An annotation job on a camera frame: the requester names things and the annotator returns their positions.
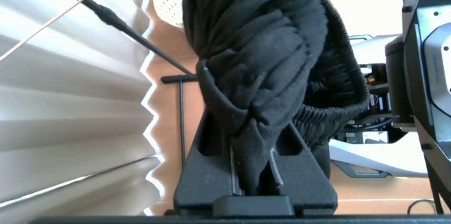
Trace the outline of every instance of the black garment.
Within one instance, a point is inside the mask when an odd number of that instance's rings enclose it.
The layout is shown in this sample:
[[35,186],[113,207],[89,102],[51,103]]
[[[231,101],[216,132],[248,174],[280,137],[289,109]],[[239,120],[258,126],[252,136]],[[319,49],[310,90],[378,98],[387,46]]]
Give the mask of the black garment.
[[247,194],[257,193],[290,121],[315,149],[366,108],[366,85],[327,0],[183,0],[183,12],[202,95],[230,137]]

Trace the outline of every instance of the white curtain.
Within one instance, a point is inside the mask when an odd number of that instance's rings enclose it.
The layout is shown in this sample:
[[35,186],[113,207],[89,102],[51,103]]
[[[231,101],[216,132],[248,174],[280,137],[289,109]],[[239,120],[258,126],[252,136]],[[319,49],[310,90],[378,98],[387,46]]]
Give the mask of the white curtain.
[[[145,0],[95,1],[148,30]],[[0,55],[74,3],[0,0]],[[158,201],[151,59],[79,5],[0,61],[0,223],[137,215]]]

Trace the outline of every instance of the brown floor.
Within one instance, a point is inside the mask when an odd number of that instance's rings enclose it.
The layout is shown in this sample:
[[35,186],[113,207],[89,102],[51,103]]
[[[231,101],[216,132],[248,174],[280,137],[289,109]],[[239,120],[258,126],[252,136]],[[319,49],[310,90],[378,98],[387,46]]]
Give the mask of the brown floor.
[[[161,22],[155,15],[152,5],[149,13],[155,22],[150,40],[166,53],[177,58],[194,71],[196,56],[187,44],[184,34]],[[160,58],[152,61],[148,73],[157,82],[158,87],[150,100],[150,106],[159,114],[159,121],[152,130],[152,136],[161,147],[166,161],[154,173],[166,188],[161,203],[153,207],[154,214],[162,214],[172,206],[172,196],[180,176],[180,129],[178,110],[178,84],[164,85],[159,78],[164,75],[179,75],[177,69]],[[203,112],[202,95],[196,82],[185,83],[185,138],[190,146]],[[431,198],[427,179],[353,179],[333,166],[331,181],[339,196],[339,214],[353,213],[401,213],[416,199]],[[427,203],[413,209],[412,213],[432,213]]]

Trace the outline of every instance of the pink cord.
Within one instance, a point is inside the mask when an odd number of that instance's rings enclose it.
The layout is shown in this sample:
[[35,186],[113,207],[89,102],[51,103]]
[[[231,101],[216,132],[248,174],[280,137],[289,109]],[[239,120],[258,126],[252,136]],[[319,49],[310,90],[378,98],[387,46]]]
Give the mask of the pink cord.
[[24,45],[24,43],[28,42],[28,40],[32,39],[35,35],[37,35],[39,32],[41,32],[44,28],[48,27],[50,24],[54,23],[59,18],[63,17],[63,15],[67,14],[70,10],[75,8],[78,4],[82,3],[84,0],[78,0],[75,4],[67,8],[64,12],[60,13],[59,15],[53,17],[48,22],[43,24],[36,32],[31,34],[26,39],[20,41],[18,44],[16,44],[13,48],[11,48],[9,51],[7,51],[5,54],[0,56],[0,61],[4,60],[7,56],[11,55],[16,49],[18,49],[20,46]]

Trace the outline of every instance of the black cylinder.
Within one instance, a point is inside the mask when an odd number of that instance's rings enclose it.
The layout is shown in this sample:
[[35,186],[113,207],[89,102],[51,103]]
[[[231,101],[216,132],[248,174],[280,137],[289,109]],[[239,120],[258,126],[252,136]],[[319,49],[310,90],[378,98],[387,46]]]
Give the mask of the black cylinder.
[[402,35],[385,46],[386,70],[393,122],[411,124],[414,122],[407,82],[404,73],[404,42]]

